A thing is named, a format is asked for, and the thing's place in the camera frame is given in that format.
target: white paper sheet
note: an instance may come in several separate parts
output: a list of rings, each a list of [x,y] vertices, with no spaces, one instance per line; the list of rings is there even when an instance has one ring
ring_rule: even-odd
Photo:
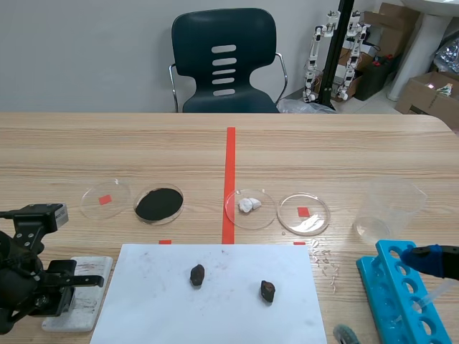
[[[91,340],[108,343],[326,344],[308,247],[125,244]]]

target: chair leg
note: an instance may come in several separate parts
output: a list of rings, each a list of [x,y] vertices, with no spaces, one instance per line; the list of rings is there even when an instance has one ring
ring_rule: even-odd
[[[284,72],[284,88],[282,92],[280,93],[278,100],[275,102],[275,104],[277,105],[280,99],[282,98],[282,96],[284,95],[285,89],[287,88],[288,76],[287,76],[287,69],[285,68],[285,63],[284,63],[284,59],[282,58],[282,55],[279,54],[278,52],[276,52],[275,54],[279,57],[280,65],[282,66],[282,71]]]
[[[172,72],[172,69],[174,67],[175,67],[175,63],[169,66],[169,75],[171,76],[172,94],[174,95],[175,112],[177,113],[179,111],[179,102],[177,101],[177,92],[175,91],[174,73]]]

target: chair backrest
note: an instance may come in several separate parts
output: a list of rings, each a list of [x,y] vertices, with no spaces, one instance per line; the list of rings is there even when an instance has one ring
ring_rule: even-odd
[[[254,70],[273,63],[275,22],[262,9],[192,12],[175,19],[172,44],[177,72],[196,80],[197,93],[237,91],[251,87]],[[230,83],[212,83],[220,79]]]

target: gray wall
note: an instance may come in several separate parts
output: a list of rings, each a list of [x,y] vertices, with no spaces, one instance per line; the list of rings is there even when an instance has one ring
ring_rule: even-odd
[[[0,111],[174,111],[168,66],[171,24],[203,9],[260,7],[278,27],[290,84],[303,83],[313,28],[339,0],[0,0]],[[375,0],[356,0],[373,9]],[[321,62],[329,41],[323,40]],[[179,99],[194,81],[179,77]],[[283,87],[276,60],[252,75],[275,99]]]

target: black chair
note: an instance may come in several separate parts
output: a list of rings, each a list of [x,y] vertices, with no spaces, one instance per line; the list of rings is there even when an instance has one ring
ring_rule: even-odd
[[[262,9],[216,9],[183,14],[172,25],[175,63],[169,66],[175,110],[179,111],[174,75],[193,77],[196,93],[184,113],[278,113],[287,87],[282,55],[275,51],[274,18]],[[279,56],[284,88],[273,103],[250,84],[250,74]]]

